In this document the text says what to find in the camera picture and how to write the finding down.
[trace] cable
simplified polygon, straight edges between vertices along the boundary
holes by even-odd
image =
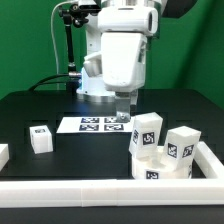
[[[51,80],[51,79],[56,79],[56,78],[60,78],[60,77],[69,77],[68,74],[62,74],[62,75],[52,75],[52,76],[49,76],[47,78],[44,78],[42,80],[40,80],[39,82],[37,82],[36,84],[39,84],[39,83],[44,83],[48,80]]]
[[[78,1],[71,0],[71,1],[61,2],[54,7],[54,9],[51,13],[51,37],[52,37],[52,41],[53,41],[55,61],[56,61],[56,74],[59,74],[60,66],[59,66],[58,51],[57,51],[57,45],[56,45],[55,33],[54,33],[54,16],[55,16],[56,10],[59,6],[62,6],[65,4],[72,4],[72,3],[78,3]]]
[[[67,82],[44,82],[44,83],[37,83],[34,86],[30,87],[28,91],[34,91],[38,86],[42,85],[50,85],[50,84],[60,84],[60,83],[67,83]]]

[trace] white border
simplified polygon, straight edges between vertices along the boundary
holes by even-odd
[[[207,179],[1,182],[0,208],[224,204],[223,165],[204,142],[195,160]]]

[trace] white cube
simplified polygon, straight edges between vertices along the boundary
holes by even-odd
[[[163,147],[157,147],[158,158],[163,153]],[[159,160],[132,157],[132,176],[135,179],[188,179],[191,178],[192,165],[172,169],[160,163]]]
[[[129,151],[134,158],[155,157],[163,119],[157,113],[137,115]]]
[[[9,148],[7,144],[0,144],[0,170],[9,160]]]
[[[30,127],[31,144],[35,154],[52,152],[52,135],[46,125]]]
[[[192,164],[201,132],[182,126],[169,130],[166,136],[161,163],[171,169]]]

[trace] black table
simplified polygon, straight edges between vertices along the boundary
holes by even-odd
[[[204,141],[216,156],[224,160],[224,111],[193,90],[140,90],[135,114],[157,112],[163,117],[159,144],[163,145],[168,129],[189,126],[200,130]],[[83,102],[66,91],[14,92],[0,101],[0,143],[8,143],[10,160],[0,172],[0,181],[88,179],[82,164],[64,166],[56,130],[64,116],[113,116],[114,104]],[[53,135],[53,153],[34,154],[29,127],[47,125]],[[86,136],[76,136],[84,141]],[[128,154],[130,134],[95,136],[95,142],[112,140],[116,148]],[[131,178],[130,167],[122,173],[101,173],[92,178]],[[195,168],[194,178],[202,177]],[[223,223],[224,206],[142,206],[94,208],[15,208],[0,209],[0,223]]]

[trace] white paper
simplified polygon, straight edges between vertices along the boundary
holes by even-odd
[[[117,123],[116,117],[64,117],[57,133],[132,132],[134,118],[128,123]]]

